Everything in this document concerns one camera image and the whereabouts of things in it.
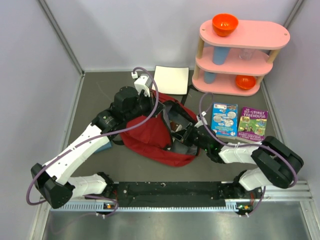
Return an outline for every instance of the red backpack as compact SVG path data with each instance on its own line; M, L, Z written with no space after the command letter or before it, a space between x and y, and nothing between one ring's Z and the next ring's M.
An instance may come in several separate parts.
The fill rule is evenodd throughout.
M165 110L140 127L121 133L122 141L129 149L142 156L173 167L184 166L198 156L199 148L187 147L173 140L171 134L176 126L185 128L189 123L195 124L197 116L166 94L159 93L159 102L165 105ZM126 126L134 126L144 119L145 116L140 116Z

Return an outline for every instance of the bowl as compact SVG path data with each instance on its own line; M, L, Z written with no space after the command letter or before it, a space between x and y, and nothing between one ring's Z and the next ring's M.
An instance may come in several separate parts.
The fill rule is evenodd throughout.
M212 18L212 26L220 37L230 35L238 26L238 18L228 13L221 13Z
M254 76L237 75L235 77L235 84L243 90L252 89L256 85L256 82L257 80Z

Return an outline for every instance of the shelf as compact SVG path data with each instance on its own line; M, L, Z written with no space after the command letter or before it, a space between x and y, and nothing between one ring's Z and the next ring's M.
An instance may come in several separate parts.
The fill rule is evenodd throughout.
M216 65L212 62L214 48L208 46L203 49L202 58L196 57L195 61L199 68L210 73L264 76L271 71L273 63L267 63L266 53L256 50L250 60L243 60L240 52L240 48L231 48L224 64Z
M271 21L239 20L238 27L229 36L218 36L212 27L212 20L200 27L200 37L206 43L230 48L281 49L290 40L288 30Z
M204 71L200 70L198 79L192 77L193 86L204 93L226 94L236 96L251 96L255 94L260 85L256 84L250 90L242 90L236 86L236 75L217 74L213 83L207 84L204 81Z

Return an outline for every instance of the clear glass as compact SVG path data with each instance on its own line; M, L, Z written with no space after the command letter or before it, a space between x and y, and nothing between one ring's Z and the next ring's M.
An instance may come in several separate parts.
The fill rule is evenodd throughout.
M243 60L250 60L255 52L255 49L252 48L241 48L239 53L239 58Z

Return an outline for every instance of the purple book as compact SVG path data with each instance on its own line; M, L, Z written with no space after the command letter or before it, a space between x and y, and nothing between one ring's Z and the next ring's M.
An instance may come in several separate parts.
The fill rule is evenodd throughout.
M246 142L260 142L265 139L268 111L251 107L242 108L238 139Z

